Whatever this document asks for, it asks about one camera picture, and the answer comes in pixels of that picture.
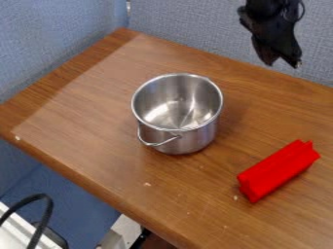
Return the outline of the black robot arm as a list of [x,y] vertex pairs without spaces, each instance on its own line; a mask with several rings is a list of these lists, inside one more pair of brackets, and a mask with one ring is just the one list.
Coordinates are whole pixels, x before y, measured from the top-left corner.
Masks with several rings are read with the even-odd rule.
[[305,11],[302,0],[246,0],[238,8],[240,22],[252,33],[254,49],[268,66],[278,58],[293,68],[302,64],[294,29]]

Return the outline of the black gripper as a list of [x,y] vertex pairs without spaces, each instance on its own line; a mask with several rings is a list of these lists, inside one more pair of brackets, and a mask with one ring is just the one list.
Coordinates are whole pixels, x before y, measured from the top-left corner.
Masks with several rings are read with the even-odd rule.
[[282,58],[293,68],[302,64],[296,24],[304,17],[302,5],[241,6],[240,22],[252,33],[258,57],[269,66]]

